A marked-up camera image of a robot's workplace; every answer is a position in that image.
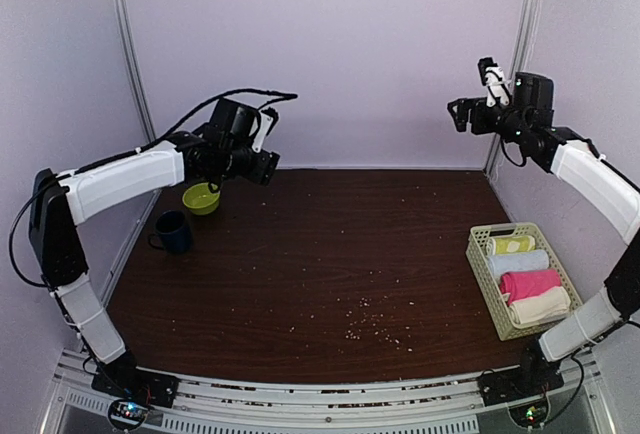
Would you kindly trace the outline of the pink towel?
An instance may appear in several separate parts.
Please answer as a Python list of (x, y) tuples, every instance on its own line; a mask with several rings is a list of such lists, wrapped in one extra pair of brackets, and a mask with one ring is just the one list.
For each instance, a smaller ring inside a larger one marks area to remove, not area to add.
[(552, 288), (561, 286), (561, 278), (554, 269), (506, 273), (501, 276), (498, 284), (500, 293), (507, 295), (508, 305), (515, 301), (537, 297)]

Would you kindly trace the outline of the white towel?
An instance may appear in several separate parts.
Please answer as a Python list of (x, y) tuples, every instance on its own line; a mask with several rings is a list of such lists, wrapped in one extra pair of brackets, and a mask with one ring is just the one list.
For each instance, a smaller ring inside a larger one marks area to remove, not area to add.
[(543, 294), (512, 302), (509, 318), (516, 325), (529, 324), (565, 315), (570, 311), (571, 298), (563, 287), (553, 287)]

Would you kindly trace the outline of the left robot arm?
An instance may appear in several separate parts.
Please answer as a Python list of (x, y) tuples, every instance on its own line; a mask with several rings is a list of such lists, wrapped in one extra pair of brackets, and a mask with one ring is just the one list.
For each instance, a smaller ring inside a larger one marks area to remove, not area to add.
[(34, 180), (28, 235), (44, 286), (106, 383), (123, 398), (137, 396), (144, 378), (92, 287), (77, 228), (113, 206), (191, 180), (205, 182), (211, 191), (235, 177), (268, 184), (279, 156), (263, 143), (278, 112), (224, 96), (210, 103), (209, 121), (192, 132), (174, 125), (146, 146), (59, 174), (44, 169)]

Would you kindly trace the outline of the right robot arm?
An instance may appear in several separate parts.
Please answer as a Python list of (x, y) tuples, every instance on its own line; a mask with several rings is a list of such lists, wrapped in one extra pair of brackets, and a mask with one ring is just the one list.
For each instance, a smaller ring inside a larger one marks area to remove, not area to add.
[(495, 134), (518, 146), (523, 161), (566, 183), (613, 226), (626, 250), (600, 291), (528, 347), (512, 384), (535, 394), (562, 360), (628, 323), (639, 309), (639, 188), (614, 168), (593, 141), (553, 124), (551, 79), (519, 72), (509, 82), (490, 58), (478, 63), (485, 97), (459, 98), (447, 105), (455, 127), (475, 135)]

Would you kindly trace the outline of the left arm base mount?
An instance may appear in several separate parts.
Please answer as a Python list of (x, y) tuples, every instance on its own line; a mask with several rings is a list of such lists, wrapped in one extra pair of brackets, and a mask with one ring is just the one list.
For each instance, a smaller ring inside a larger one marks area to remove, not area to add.
[(116, 431), (131, 433), (157, 420), (160, 408), (173, 406), (179, 379), (137, 367), (98, 363), (91, 387), (113, 397), (106, 413), (111, 426)]

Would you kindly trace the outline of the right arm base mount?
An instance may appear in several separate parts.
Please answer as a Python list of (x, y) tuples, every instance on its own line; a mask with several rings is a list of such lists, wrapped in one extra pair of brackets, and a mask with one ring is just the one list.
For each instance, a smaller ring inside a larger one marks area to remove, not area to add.
[(541, 378), (534, 379), (520, 366), (485, 370), (477, 383), (485, 407), (505, 404), (510, 420), (527, 431), (547, 424), (552, 417), (549, 394), (564, 386), (557, 371), (545, 370)]

